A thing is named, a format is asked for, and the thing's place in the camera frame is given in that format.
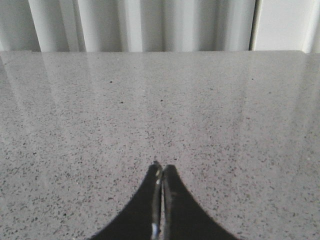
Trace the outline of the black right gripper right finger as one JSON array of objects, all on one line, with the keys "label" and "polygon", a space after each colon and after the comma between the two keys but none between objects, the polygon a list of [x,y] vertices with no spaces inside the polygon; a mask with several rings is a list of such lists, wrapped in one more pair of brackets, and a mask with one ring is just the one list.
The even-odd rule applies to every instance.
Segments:
[{"label": "black right gripper right finger", "polygon": [[177,168],[163,171],[165,240],[235,240],[196,202],[182,182]]}]

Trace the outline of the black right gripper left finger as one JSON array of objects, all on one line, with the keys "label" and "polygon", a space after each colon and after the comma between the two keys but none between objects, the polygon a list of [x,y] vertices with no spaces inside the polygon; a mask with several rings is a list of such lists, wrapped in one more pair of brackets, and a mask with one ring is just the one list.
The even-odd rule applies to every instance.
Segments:
[{"label": "black right gripper left finger", "polygon": [[161,165],[154,161],[135,194],[93,240],[158,240],[162,207]]}]

